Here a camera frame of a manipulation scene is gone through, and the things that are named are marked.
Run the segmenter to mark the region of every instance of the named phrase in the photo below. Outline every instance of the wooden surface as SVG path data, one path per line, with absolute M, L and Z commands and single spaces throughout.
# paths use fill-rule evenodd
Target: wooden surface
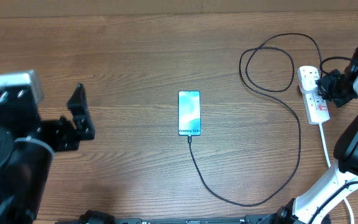
M 358 10 L 358 0 L 0 0 L 0 18 Z
M 65 103 L 85 84 L 96 139 L 53 162 L 37 224 L 77 218 L 87 209 L 116 217 L 241 217 L 272 213 L 308 190 L 326 171 L 317 126 L 307 123 L 297 87 L 274 94 L 299 115 L 301 164 L 294 179 L 267 203 L 252 208 L 214 198 L 202 186 L 186 137 L 177 134 L 177 94 L 202 97 L 202 136 L 193 138 L 209 186 L 240 203 L 255 203 L 277 190 L 297 157 L 294 117 L 281 105 L 245 89 L 240 54 L 284 32 L 315 38 L 323 57 L 351 57 L 358 47 L 358 11 L 0 19 L 0 73 L 36 69 L 45 99 L 43 118 L 69 116 Z M 281 37 L 270 45 L 302 65 L 317 66 L 314 45 Z M 347 62 L 328 63 L 344 69 Z M 290 61 L 261 51 L 249 71 L 266 88 L 290 81 Z M 329 154 L 358 114 L 358 101 L 336 109 L 324 124 Z M 358 223 L 358 191 L 349 197 Z M 348 223 L 343 204 L 331 212 Z

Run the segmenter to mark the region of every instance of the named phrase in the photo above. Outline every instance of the power strip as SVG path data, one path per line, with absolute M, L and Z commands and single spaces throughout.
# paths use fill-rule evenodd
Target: power strip
M 320 77 L 317 68 L 302 66 L 297 72 L 309 124 L 319 124 L 329 120 L 327 103 L 318 95 L 316 80 Z

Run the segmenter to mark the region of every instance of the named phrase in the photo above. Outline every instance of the smartphone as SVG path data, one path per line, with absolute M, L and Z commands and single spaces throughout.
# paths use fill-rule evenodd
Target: smartphone
M 180 136 L 199 136 L 201 134 L 200 91 L 179 92 L 178 119 Z

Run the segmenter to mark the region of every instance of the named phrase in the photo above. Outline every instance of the beige wall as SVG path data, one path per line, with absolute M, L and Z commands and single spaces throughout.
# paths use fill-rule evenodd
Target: beige wall
M 358 0 L 0 0 L 0 18 L 358 10 Z

